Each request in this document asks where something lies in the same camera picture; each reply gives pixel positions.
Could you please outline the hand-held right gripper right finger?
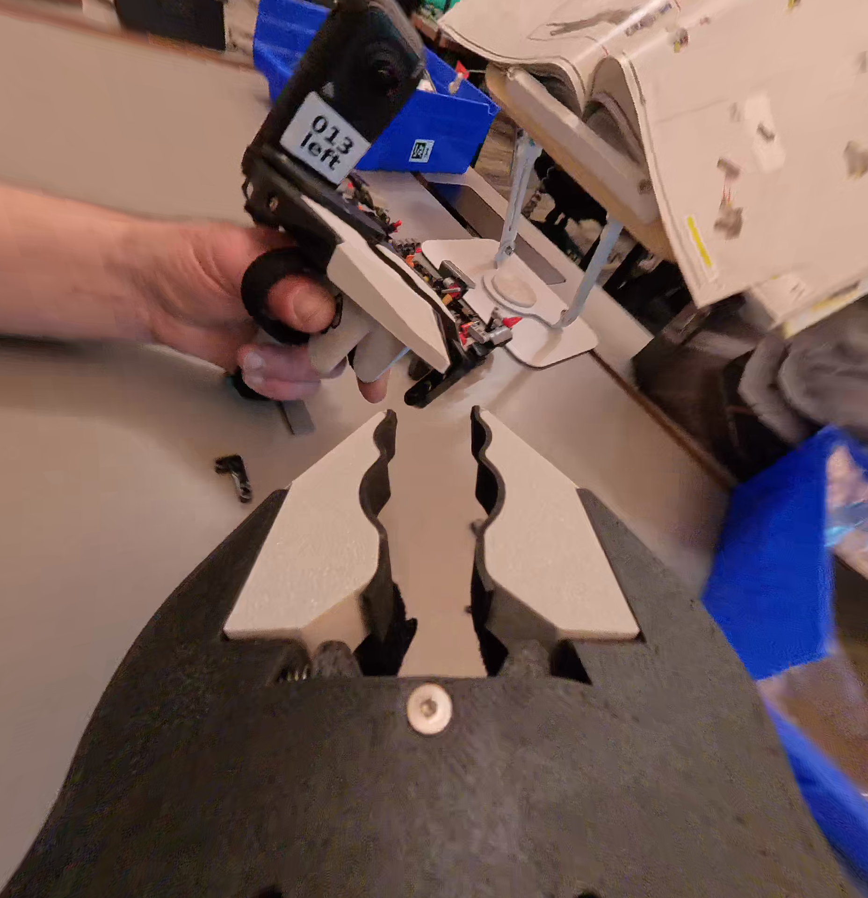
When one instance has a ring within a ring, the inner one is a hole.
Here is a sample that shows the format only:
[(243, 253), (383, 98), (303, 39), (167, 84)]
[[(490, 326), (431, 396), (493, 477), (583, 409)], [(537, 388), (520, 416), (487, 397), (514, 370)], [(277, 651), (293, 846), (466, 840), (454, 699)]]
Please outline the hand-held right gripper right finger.
[(577, 484), (490, 410), (471, 411), (473, 618), (498, 642), (627, 642), (641, 634)]

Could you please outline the labelled blue plastic bin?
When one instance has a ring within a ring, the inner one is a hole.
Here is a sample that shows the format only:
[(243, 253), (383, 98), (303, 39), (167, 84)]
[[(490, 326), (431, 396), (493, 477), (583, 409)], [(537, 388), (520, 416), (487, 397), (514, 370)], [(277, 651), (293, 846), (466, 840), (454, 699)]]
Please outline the labelled blue plastic bin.
[[(328, 7), (303, 1), (260, 1), (253, 32), (253, 63), (276, 101), (296, 69)], [(474, 162), (498, 106), (462, 80), (433, 51), (426, 51), (428, 89), (418, 88), (373, 143), (359, 171), (463, 174)]]

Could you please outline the open instruction booklet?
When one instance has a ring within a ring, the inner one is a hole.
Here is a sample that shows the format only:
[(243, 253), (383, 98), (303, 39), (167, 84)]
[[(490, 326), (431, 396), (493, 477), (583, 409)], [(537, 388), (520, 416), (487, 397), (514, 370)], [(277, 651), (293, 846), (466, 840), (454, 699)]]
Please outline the open instruction booklet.
[(457, 44), (620, 98), (698, 306), (791, 338), (868, 294), (868, 1), (457, 2)]

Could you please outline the dark printed lego box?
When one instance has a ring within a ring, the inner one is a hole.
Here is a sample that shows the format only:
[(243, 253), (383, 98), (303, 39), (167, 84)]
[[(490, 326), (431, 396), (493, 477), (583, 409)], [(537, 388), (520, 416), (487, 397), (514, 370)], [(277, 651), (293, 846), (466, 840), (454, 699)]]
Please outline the dark printed lego box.
[(790, 337), (748, 313), (683, 309), (634, 357), (640, 391), (737, 483), (824, 427), (868, 449), (868, 295)]

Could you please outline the person's left hand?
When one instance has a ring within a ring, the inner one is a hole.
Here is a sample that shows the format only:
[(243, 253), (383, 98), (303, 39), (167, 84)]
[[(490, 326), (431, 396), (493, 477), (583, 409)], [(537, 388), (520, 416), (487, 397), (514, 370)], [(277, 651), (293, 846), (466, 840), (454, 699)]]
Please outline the person's left hand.
[(307, 348), (260, 343), (240, 296), (248, 266), (292, 243), (266, 228), (136, 219), (123, 261), (153, 343), (240, 371), (246, 386), (266, 398), (313, 395), (346, 363), (320, 374)]

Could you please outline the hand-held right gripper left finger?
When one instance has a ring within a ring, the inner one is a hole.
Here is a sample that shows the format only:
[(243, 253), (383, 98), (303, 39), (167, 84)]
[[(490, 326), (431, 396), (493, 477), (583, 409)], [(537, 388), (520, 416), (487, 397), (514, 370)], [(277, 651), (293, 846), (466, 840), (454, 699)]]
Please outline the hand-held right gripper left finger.
[(379, 516), (397, 417), (375, 414), (292, 481), (224, 625), (232, 640), (383, 641), (395, 584)]

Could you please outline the black case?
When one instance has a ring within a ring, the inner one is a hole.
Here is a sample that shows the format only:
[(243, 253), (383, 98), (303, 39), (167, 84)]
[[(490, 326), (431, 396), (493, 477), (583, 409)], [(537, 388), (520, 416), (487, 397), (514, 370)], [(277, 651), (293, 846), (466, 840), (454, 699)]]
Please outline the black case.
[(207, 50), (226, 50), (224, 2), (114, 1), (114, 9), (126, 29)]

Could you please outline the partly built lego model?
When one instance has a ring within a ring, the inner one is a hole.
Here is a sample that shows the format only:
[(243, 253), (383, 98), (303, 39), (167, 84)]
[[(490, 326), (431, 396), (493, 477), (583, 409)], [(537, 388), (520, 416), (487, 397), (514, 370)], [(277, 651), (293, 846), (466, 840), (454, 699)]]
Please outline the partly built lego model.
[(390, 213), (377, 203), (359, 174), (350, 174), (340, 192), (362, 216), (377, 221), (383, 228), (386, 246), (402, 260), (403, 268), (417, 275), (437, 298), (437, 314), (449, 367), (445, 373), (440, 373), (417, 354), (412, 354), (408, 375), (413, 385), (405, 393), (408, 406), (425, 408), (481, 367), (497, 348), (511, 342), (513, 328), (521, 316), (511, 315), (499, 306), (492, 308), (487, 317), (475, 311), (470, 293), (477, 284), (472, 277), (449, 260), (435, 265), (424, 255), (419, 241), (396, 239), (402, 222), (391, 218)]

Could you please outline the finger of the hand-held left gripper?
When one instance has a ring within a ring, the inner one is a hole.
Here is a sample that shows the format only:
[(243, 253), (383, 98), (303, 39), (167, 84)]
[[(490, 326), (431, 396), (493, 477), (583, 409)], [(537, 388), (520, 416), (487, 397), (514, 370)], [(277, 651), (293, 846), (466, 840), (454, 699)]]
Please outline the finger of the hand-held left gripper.
[[(333, 251), (339, 243), (344, 241), (363, 241), (370, 246), (382, 244), (369, 242), (361, 236), (355, 227), (347, 224), (314, 200), (309, 199), (306, 203), (312, 212), (336, 235), (337, 242)], [(381, 325), (378, 325), (328, 280), (328, 263), (325, 266), (325, 279), (330, 291), (341, 299), (340, 319), (326, 333), (319, 333), (310, 338), (307, 350), (310, 363), (314, 366), (338, 366), (349, 355), (352, 355), (354, 366), (394, 365), (404, 353), (410, 350)]]
[(411, 352), (441, 374), (450, 365), (437, 298), (383, 244), (344, 241), (327, 265), (328, 280)]

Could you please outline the person's left forearm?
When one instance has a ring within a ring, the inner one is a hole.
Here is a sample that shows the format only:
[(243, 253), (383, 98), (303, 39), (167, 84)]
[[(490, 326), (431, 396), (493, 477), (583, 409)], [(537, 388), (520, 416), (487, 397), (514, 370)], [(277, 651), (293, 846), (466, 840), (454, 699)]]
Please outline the person's left forearm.
[(138, 340), (133, 279), (144, 223), (0, 184), (0, 336)]

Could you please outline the clear plastic parts bags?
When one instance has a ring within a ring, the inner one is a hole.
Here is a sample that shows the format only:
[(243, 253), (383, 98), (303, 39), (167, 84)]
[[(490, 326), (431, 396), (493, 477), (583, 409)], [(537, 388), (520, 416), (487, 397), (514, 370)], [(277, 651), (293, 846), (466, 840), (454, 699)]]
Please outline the clear plastic parts bags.
[(832, 450), (825, 473), (825, 544), (868, 581), (868, 472), (840, 443)]

